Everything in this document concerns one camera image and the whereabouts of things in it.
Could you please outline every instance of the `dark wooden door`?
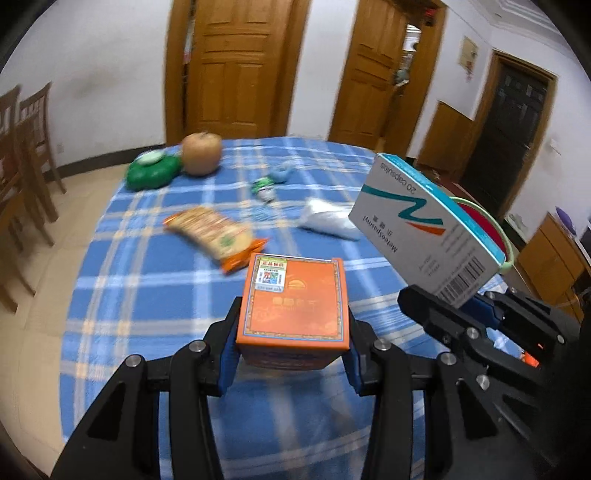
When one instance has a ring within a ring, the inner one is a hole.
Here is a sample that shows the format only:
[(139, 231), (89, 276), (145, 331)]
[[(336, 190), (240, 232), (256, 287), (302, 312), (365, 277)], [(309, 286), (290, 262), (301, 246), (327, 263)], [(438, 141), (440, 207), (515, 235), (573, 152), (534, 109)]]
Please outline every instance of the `dark wooden door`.
[(503, 65), (495, 99), (460, 180), (495, 215), (517, 180), (538, 128), (547, 85)]

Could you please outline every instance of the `medicine box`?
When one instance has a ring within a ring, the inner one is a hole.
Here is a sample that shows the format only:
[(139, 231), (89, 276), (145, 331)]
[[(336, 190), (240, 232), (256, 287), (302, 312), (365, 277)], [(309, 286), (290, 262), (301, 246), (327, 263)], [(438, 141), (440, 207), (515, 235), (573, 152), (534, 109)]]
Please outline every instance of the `medicine box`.
[(454, 307), (497, 273), (505, 254), (437, 185), (378, 154), (349, 219), (408, 284)]

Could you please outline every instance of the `barcode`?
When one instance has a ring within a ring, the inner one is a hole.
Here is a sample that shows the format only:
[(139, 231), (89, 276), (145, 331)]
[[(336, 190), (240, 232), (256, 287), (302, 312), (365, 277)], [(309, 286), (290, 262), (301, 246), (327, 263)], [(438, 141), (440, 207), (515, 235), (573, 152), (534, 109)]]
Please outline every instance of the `barcode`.
[(468, 264), (462, 268), (452, 280), (443, 287), (438, 297), (448, 303), (454, 302), (462, 293), (474, 285), (476, 280), (483, 274), (484, 267), (477, 258), (472, 257)]

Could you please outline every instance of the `label sticker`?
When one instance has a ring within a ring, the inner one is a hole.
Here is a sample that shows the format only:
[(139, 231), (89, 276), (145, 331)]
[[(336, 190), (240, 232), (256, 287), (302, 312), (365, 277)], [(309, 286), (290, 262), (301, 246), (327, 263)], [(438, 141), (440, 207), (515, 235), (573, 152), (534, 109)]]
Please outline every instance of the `label sticker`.
[(282, 293), (286, 270), (286, 258), (261, 257), (256, 271), (255, 290)]

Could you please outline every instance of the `qr code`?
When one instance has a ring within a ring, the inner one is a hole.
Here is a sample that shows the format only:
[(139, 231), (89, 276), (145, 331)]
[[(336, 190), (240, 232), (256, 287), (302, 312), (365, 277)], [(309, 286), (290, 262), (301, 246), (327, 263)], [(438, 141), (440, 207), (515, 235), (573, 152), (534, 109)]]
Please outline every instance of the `qr code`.
[(270, 285), (277, 285), (279, 283), (279, 272), (265, 271), (262, 275), (261, 283), (268, 283)]

